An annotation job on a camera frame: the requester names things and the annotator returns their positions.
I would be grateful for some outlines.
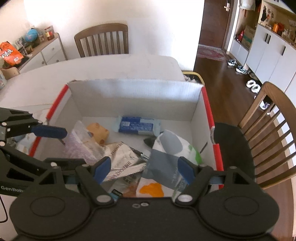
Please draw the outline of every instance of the dark brown floor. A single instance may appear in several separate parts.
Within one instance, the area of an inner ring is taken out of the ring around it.
[[[250,77],[248,75],[236,73],[235,69],[233,67],[229,67],[226,62],[214,61],[206,58],[196,59],[194,71],[199,73],[205,82],[214,121],[235,126],[238,125],[253,102],[254,94],[245,85],[246,82],[250,80]],[[252,120],[255,120],[261,113],[262,111],[258,110],[250,120],[249,125],[252,123]],[[269,118],[269,116],[266,116],[263,119],[263,122],[266,122]],[[254,140],[253,143],[250,143],[250,146],[252,147],[273,128],[274,125],[270,125],[266,131]],[[258,147],[258,150],[254,150],[253,156],[260,152],[263,148],[267,147],[278,137],[278,134],[275,133],[271,140],[267,140],[261,147]],[[279,144],[273,150],[263,155],[261,159],[256,160],[255,164],[257,162],[261,162],[281,147],[281,144]],[[284,157],[285,155],[282,154],[275,158],[273,162],[279,161]],[[256,170],[256,173],[265,170],[269,166],[271,166],[271,164],[266,164],[260,170]],[[261,179],[259,178],[257,183],[261,183],[287,169],[288,165],[284,164],[275,171],[271,172],[268,176],[263,176]],[[266,192],[276,200],[280,208],[280,217],[272,234],[278,240],[291,241],[294,220],[294,203],[291,181],[288,180],[268,188],[266,189]]]

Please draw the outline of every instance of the dark seat cushion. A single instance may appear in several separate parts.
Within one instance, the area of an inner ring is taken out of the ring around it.
[[[215,143],[220,145],[225,171],[230,166],[236,166],[252,179],[255,179],[255,166],[251,149],[240,128],[225,123],[215,123],[214,140]]]

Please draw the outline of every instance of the screw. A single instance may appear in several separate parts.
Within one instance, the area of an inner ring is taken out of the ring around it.
[[[193,197],[187,194],[182,194],[178,197],[178,200],[180,202],[190,202],[193,200]]]
[[[134,208],[140,208],[140,207],[141,207],[141,205],[140,205],[140,204],[138,204],[138,203],[134,203],[134,204],[132,205],[132,207],[134,207]]]
[[[141,203],[141,206],[142,206],[142,207],[147,207],[147,206],[149,206],[149,203],[147,203],[147,202],[142,202],[142,203]]]
[[[106,202],[110,202],[112,199],[109,195],[100,195],[100,196],[97,196],[96,200],[98,202],[106,203]]]

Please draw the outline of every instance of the blue and white package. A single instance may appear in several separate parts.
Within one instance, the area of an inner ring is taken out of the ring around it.
[[[154,135],[157,137],[160,134],[160,120],[119,116],[113,125],[113,130],[115,132]]]

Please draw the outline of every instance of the doormat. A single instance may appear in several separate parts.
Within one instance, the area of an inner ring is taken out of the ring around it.
[[[198,45],[196,55],[199,58],[209,58],[209,59],[223,61],[223,62],[228,61],[226,53],[224,53],[222,49],[206,46],[206,45]]]

